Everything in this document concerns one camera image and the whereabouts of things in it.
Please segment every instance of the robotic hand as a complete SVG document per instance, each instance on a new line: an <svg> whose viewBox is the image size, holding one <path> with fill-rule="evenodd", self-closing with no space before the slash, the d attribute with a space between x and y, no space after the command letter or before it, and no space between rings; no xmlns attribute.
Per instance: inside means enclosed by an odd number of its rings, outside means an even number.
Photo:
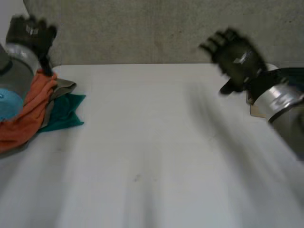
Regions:
<svg viewBox="0 0 304 228"><path fill-rule="evenodd" d="M52 76L47 54L57 30L34 17L15 17L10 22L5 50L0 45L0 121L18 115L30 90L34 75L41 66Z"/></svg>
<svg viewBox="0 0 304 228"><path fill-rule="evenodd" d="M304 69L267 71L263 58L251 42L230 28L218 31L200 47L230 77L220 93L248 91L252 103L258 106L297 158L304 161Z"/></svg>

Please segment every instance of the gray wall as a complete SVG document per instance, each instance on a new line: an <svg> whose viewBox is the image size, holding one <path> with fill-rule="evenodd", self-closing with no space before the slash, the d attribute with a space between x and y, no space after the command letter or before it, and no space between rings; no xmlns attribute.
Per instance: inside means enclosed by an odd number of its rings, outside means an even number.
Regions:
<svg viewBox="0 0 304 228"><path fill-rule="evenodd" d="M303 66L304 0L24 0L59 26L57 65L207 63L197 46L228 26L267 62Z"/></svg>

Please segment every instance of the black glove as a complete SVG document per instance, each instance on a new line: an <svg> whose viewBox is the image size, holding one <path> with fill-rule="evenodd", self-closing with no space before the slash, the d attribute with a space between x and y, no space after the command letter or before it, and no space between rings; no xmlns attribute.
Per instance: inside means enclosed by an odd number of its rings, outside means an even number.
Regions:
<svg viewBox="0 0 304 228"><path fill-rule="evenodd" d="M247 38L241 37L235 30L216 32L201 48L207 51L231 79L221 88L222 94L242 92L250 81L267 71L262 57Z"/></svg>
<svg viewBox="0 0 304 228"><path fill-rule="evenodd" d="M50 68L47 54L56 34L56 27L47 27L44 20L36 21L33 16L29 19L25 19L22 16L14 17L10 22L6 43L20 44L32 50L38 57L44 73L51 76L53 72Z"/></svg>

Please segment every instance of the white table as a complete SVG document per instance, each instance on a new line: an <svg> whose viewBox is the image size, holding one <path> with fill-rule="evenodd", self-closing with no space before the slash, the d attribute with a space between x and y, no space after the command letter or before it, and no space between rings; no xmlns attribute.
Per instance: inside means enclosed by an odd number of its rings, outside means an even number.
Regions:
<svg viewBox="0 0 304 228"><path fill-rule="evenodd" d="M303 227L303 166L213 65L55 71L85 125L0 161L0 227Z"/></svg>

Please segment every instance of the towel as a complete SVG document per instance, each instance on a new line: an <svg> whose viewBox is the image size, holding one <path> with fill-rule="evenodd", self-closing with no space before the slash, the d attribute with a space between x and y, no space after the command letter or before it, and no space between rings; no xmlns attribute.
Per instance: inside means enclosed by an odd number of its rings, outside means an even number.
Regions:
<svg viewBox="0 0 304 228"><path fill-rule="evenodd" d="M55 99L48 125L41 128L38 133L83 125L84 122L79 120L75 114L75 110L85 97L85 95L65 94Z"/></svg>
<svg viewBox="0 0 304 228"><path fill-rule="evenodd" d="M49 77L42 70L36 73L21 113L11 121L0 122L0 153L26 143L39 130L56 79L56 74Z"/></svg>
<svg viewBox="0 0 304 228"><path fill-rule="evenodd" d="M76 86L77 86L77 84L75 82L64 80L64 79L59 79L59 78L57 79L57 85L56 85L56 87L54 87L54 92L49 99L49 103L46 107L46 113L44 116L44 120L43 120L40 128L46 127L48 125L48 122L51 117L51 113L54 108L54 100L65 94L69 94L69 93L73 92L73 90L76 88Z"/></svg>

